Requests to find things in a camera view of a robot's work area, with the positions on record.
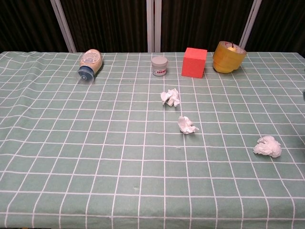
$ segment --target tablecloth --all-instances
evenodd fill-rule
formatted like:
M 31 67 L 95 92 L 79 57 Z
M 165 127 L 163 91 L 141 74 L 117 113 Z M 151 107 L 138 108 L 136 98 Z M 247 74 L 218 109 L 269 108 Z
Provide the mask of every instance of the tablecloth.
M 103 53 L 82 85 L 82 54 L 0 54 L 0 227 L 304 228 L 303 57 L 250 52 L 218 74 L 209 52 L 197 79 L 182 52 Z M 181 104 L 163 105 L 174 88 Z M 266 135 L 280 157 L 253 153 Z

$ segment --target blue bottle cap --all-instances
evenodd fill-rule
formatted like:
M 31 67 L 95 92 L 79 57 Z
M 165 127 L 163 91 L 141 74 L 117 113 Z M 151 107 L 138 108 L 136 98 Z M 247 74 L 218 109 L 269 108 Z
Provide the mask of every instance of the blue bottle cap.
M 92 81 L 94 79 L 94 71 L 88 66 L 80 67 L 77 73 L 84 81 Z

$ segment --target mayonnaise bottle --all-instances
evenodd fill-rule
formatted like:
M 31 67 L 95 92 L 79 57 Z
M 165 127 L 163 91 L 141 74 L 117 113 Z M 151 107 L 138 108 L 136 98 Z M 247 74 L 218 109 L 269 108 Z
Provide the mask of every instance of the mayonnaise bottle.
M 102 55 L 96 49 L 90 49 L 81 57 L 77 73 L 83 81 L 93 81 L 97 71 L 102 66 Z

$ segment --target foam cube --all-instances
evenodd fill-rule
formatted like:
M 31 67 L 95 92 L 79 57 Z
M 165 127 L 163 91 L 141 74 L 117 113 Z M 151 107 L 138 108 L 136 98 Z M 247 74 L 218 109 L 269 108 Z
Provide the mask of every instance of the foam cube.
M 202 78 L 207 50 L 187 48 L 183 57 L 182 76 Z

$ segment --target crumpled tissue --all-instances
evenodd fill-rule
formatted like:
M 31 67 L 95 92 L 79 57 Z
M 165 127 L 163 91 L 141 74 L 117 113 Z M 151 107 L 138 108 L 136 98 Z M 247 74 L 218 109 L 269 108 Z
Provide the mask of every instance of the crumpled tissue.
M 168 90 L 168 92 L 162 92 L 161 99 L 163 104 L 167 103 L 169 106 L 174 105 L 176 107 L 180 103 L 179 93 L 176 88 Z
M 281 144 L 279 144 L 272 136 L 262 137 L 258 139 L 257 142 L 258 144 L 253 149 L 255 154 L 278 157 L 282 153 Z
M 193 126 L 193 122 L 186 116 L 180 116 L 178 119 L 178 125 L 180 130 L 184 134 L 190 134 L 190 133 L 195 133 L 195 130 L 199 130 L 196 126 Z

